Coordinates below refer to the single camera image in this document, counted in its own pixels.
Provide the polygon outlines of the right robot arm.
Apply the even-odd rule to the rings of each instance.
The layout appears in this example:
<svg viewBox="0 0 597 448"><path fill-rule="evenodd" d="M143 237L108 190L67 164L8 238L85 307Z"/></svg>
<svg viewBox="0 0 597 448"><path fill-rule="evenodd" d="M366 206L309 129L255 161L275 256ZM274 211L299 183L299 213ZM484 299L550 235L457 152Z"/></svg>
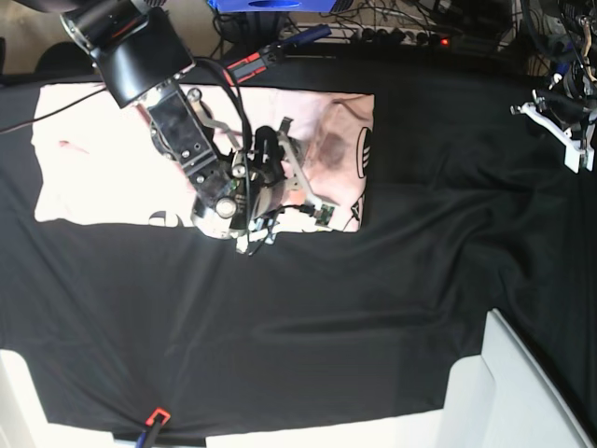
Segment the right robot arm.
<svg viewBox="0 0 597 448"><path fill-rule="evenodd" d="M156 150L175 162L195 191L192 224L204 235L234 240L252 255L272 243L289 210L286 194L304 194L297 213L328 231L337 206L316 194L303 171L291 119L277 129L253 128L240 83L265 71L278 52L268 46L231 65L194 57L160 1L89 1L62 7L62 27L90 58L119 107L133 106L148 121ZM228 96L240 122L235 133L207 110L199 89L180 79L201 66Z"/></svg>

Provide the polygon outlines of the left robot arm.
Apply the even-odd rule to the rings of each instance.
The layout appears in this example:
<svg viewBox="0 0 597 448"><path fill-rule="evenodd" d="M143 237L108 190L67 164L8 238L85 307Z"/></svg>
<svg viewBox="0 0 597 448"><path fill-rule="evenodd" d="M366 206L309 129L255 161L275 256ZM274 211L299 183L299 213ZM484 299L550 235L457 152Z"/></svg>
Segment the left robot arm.
<svg viewBox="0 0 597 448"><path fill-rule="evenodd" d="M592 171L596 157L596 3L514 1L513 19L547 65L545 86L510 107L551 134L573 173Z"/></svg>

